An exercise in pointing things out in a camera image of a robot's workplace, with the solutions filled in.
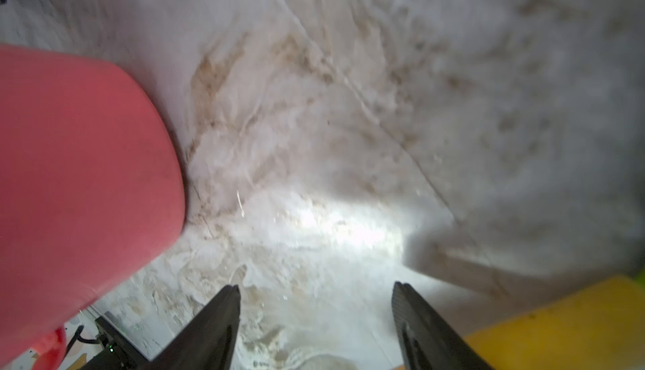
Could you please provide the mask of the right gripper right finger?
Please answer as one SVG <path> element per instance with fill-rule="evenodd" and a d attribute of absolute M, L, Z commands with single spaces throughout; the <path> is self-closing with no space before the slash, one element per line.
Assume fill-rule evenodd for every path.
<path fill-rule="evenodd" d="M 391 309 L 404 368 L 492 370 L 410 284 L 394 283 Z"/>

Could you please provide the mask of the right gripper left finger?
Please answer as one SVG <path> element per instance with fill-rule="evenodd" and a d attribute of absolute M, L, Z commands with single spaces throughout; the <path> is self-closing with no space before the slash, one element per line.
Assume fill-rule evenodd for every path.
<path fill-rule="evenodd" d="M 224 286 L 182 332 L 143 369 L 228 370 L 240 326 L 241 295 Z"/>

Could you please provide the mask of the pink plastic bucket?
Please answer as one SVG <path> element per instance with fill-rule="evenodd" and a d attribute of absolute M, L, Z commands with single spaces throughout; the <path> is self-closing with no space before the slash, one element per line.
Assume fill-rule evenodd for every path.
<path fill-rule="evenodd" d="M 186 212 L 165 123 L 115 64 L 1 47 L 1 362 L 55 369 L 64 325 L 178 239 Z"/>

